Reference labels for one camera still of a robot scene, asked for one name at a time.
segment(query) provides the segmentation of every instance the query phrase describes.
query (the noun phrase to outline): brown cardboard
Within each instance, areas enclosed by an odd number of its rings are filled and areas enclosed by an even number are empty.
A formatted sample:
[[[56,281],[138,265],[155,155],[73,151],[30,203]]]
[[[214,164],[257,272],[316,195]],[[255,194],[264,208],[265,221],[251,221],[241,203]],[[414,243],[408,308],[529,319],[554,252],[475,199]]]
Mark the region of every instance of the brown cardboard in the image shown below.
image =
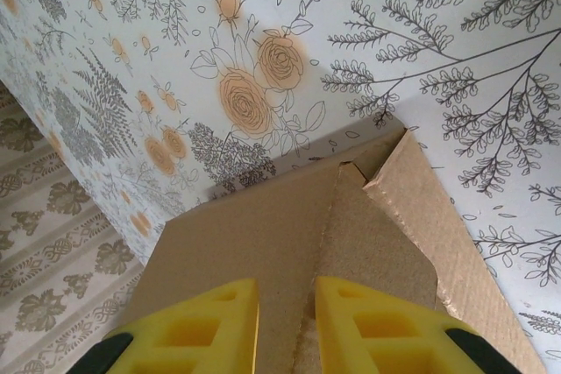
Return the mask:
[[[257,278],[256,372],[319,373],[317,275],[442,309],[438,296],[522,372],[545,373],[413,136],[403,131],[173,219],[121,322]]]

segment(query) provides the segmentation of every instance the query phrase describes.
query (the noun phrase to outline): cardboard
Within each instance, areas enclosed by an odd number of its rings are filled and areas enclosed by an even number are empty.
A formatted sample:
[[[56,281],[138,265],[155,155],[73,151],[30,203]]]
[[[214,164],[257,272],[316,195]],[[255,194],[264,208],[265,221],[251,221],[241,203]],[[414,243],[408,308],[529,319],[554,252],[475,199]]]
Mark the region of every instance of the cardboard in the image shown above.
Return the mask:
[[[256,372],[320,373],[317,275],[441,311],[444,304],[522,372],[546,372],[414,137],[404,131],[170,221],[121,322],[232,280],[256,278]]]

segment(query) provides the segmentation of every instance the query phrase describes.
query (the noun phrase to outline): yellow object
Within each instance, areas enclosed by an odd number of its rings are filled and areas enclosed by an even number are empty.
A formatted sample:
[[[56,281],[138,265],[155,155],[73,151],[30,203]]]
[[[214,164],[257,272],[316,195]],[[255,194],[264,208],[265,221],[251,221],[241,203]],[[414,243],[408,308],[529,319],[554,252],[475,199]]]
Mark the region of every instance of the yellow object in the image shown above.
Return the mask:
[[[445,333],[469,326],[347,280],[316,279],[323,374],[481,374]]]
[[[108,374],[251,374],[259,318],[255,279],[242,279],[113,330],[134,340]]]

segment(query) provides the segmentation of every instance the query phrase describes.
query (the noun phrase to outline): corrugated cardboard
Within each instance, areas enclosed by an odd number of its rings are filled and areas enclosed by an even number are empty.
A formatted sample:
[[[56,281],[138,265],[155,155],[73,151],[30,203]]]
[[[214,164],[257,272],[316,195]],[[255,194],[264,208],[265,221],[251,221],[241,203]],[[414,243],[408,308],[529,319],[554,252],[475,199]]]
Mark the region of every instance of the corrugated cardboard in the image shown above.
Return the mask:
[[[426,307],[442,309],[443,302],[522,372],[545,373],[429,163],[403,131],[173,219],[121,322],[256,278],[256,372],[320,373],[317,275]]]

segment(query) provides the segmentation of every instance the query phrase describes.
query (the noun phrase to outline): cardboard box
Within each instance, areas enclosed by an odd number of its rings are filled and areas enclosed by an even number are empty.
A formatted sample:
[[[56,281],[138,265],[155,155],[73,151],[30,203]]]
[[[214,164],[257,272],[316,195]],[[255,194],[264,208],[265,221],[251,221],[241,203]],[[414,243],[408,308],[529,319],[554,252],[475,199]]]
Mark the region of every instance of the cardboard box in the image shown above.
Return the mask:
[[[256,278],[256,372],[320,373],[317,275],[448,311],[522,372],[545,373],[448,195],[404,131],[170,221],[121,322]]]

